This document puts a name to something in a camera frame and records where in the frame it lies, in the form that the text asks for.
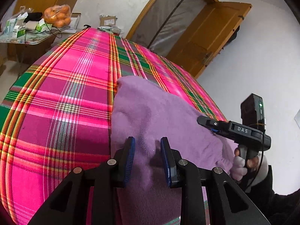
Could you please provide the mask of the right hand white glove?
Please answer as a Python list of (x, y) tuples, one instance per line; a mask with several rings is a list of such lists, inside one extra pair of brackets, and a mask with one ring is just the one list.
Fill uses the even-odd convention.
[(268, 174), (269, 167), (267, 163), (267, 159), (262, 156), (262, 152), (259, 152), (257, 156), (252, 159), (245, 160), (239, 156), (240, 151), (238, 148), (234, 150), (234, 159), (233, 166), (230, 169), (231, 177), (236, 181), (241, 181), (242, 178), (247, 174), (248, 169), (252, 171), (258, 171), (256, 178), (254, 179), (251, 186), (254, 186), (260, 182), (262, 182)]

